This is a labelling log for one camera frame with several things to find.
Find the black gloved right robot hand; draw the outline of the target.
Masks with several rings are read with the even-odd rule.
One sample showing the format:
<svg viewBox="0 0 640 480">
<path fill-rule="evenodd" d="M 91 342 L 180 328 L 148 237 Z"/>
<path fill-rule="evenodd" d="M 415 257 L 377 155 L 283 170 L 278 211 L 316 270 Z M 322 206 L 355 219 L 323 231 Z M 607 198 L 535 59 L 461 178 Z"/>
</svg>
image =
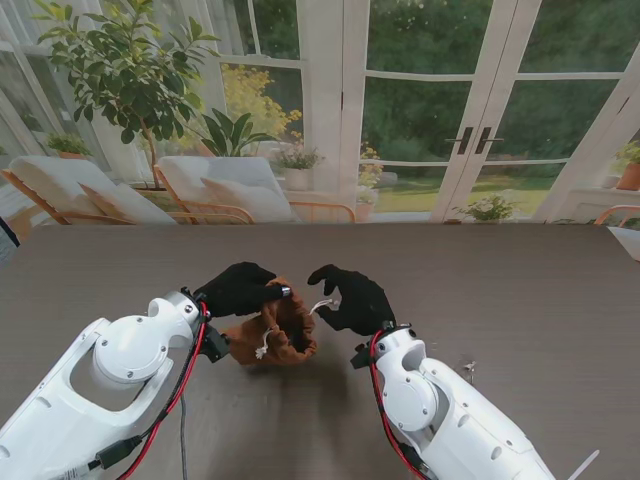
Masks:
<svg viewBox="0 0 640 480">
<path fill-rule="evenodd" d="M 307 280 L 309 285 L 321 282 L 326 297 L 335 289 L 341 296 L 336 309 L 323 305 L 316 310 L 335 331 L 349 329 L 361 336 L 371 336 L 385 327 L 396 326 L 384 289 L 364 274 L 328 264 L 314 271 Z"/>
</svg>

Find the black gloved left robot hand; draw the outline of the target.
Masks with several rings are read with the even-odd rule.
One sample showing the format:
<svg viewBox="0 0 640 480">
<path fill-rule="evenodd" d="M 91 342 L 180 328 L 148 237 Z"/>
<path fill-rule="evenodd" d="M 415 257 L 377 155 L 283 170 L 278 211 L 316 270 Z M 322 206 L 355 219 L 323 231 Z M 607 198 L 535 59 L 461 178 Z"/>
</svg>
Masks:
<svg viewBox="0 0 640 480">
<path fill-rule="evenodd" d="M 262 307 L 289 296 L 291 289 L 273 283 L 276 275 L 253 262 L 241 262 L 226 270 L 194 292 L 212 317 L 244 316 L 260 312 Z"/>
</svg>

